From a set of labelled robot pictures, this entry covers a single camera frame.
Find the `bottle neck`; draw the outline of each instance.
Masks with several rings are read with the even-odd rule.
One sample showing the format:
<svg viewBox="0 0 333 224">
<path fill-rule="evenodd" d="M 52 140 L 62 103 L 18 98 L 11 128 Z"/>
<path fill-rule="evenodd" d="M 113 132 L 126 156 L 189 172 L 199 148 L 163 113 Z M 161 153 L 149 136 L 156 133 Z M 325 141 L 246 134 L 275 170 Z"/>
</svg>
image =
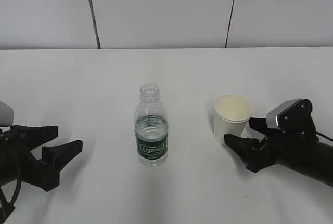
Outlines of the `bottle neck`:
<svg viewBox="0 0 333 224">
<path fill-rule="evenodd" d="M 140 100 L 144 103 L 155 103 L 160 100 L 160 89 L 158 85 L 144 84 L 140 89 Z"/>
</svg>

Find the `bottle label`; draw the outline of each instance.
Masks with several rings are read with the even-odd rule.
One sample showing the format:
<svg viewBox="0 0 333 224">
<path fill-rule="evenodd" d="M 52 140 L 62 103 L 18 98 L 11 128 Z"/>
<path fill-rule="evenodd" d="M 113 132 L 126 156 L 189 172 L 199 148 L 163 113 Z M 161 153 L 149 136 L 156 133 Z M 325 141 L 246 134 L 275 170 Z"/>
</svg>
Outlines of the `bottle label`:
<svg viewBox="0 0 333 224">
<path fill-rule="evenodd" d="M 136 136 L 137 152 L 148 160 L 156 160 L 163 157 L 168 151 L 168 135 L 161 141 L 146 142 Z"/>
</svg>

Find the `robotic arm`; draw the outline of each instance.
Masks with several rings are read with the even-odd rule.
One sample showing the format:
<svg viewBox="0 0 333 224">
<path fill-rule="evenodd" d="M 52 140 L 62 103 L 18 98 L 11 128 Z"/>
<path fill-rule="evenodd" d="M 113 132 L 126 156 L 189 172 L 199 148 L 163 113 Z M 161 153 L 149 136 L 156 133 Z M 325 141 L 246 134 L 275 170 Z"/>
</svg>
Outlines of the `robotic arm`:
<svg viewBox="0 0 333 224">
<path fill-rule="evenodd" d="M 333 146 L 319 142 L 311 118 L 308 99 L 287 101 L 269 112 L 266 118 L 251 118 L 251 129 L 266 137 L 224 136 L 228 145 L 245 163 L 246 169 L 258 172 L 276 163 L 333 186 Z"/>
<path fill-rule="evenodd" d="M 0 188 L 0 224 L 5 223 L 15 210 L 22 181 L 45 191 L 59 186 L 61 170 L 82 152 L 80 140 L 55 147 L 42 147 L 42 158 L 37 160 L 31 150 L 58 136 L 57 126 L 24 127 L 12 125 L 14 111 L 0 101 L 0 186 L 16 179 L 13 197 L 7 202 Z"/>
</svg>

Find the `white paper cup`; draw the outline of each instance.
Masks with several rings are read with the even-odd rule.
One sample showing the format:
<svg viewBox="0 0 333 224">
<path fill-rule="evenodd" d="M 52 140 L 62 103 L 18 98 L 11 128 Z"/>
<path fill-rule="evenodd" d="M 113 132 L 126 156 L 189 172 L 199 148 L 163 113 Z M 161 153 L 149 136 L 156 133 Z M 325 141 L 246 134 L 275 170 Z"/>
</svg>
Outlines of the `white paper cup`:
<svg viewBox="0 0 333 224">
<path fill-rule="evenodd" d="M 214 137 L 224 143 L 225 134 L 240 137 L 253 112 L 252 104 L 241 95 L 223 94 L 214 102 Z"/>
</svg>

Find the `water bottle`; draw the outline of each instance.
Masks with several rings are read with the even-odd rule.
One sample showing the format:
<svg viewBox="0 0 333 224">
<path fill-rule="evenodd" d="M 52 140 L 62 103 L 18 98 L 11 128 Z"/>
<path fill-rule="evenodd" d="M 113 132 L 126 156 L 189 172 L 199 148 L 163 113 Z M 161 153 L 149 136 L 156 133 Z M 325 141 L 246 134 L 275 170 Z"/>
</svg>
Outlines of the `water bottle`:
<svg viewBox="0 0 333 224">
<path fill-rule="evenodd" d="M 134 116 L 139 160 L 147 166 L 158 166 L 168 157 L 168 118 L 160 100 L 158 85 L 144 84 Z"/>
</svg>

